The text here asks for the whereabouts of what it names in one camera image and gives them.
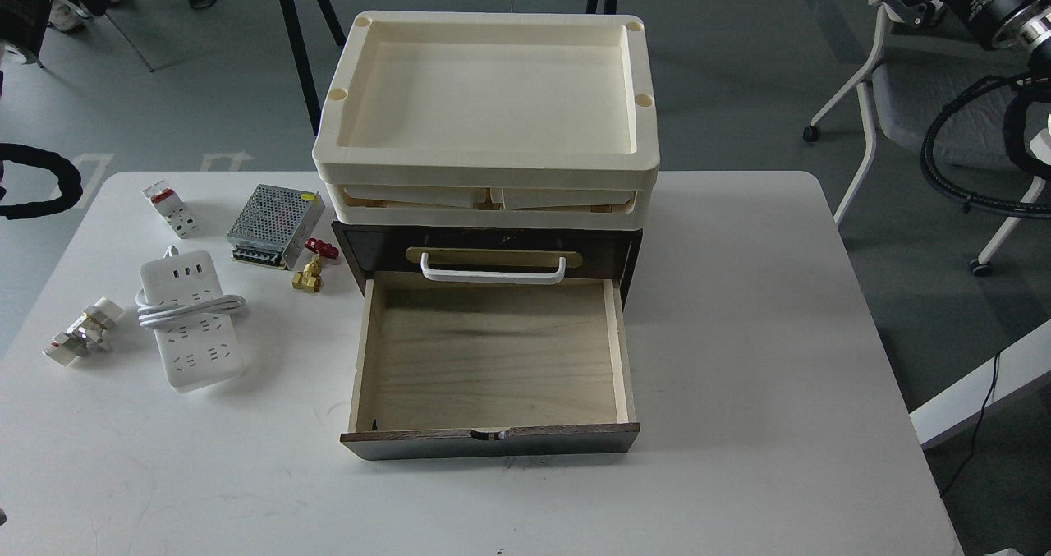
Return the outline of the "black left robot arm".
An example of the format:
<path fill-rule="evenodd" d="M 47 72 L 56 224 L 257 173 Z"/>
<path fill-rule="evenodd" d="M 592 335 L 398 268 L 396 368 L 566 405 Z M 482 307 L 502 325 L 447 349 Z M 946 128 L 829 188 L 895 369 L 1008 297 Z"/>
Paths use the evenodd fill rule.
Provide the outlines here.
<path fill-rule="evenodd" d="M 1 215 L 14 220 L 71 210 L 84 195 L 81 171 L 70 159 L 30 145 L 3 143 Z"/>

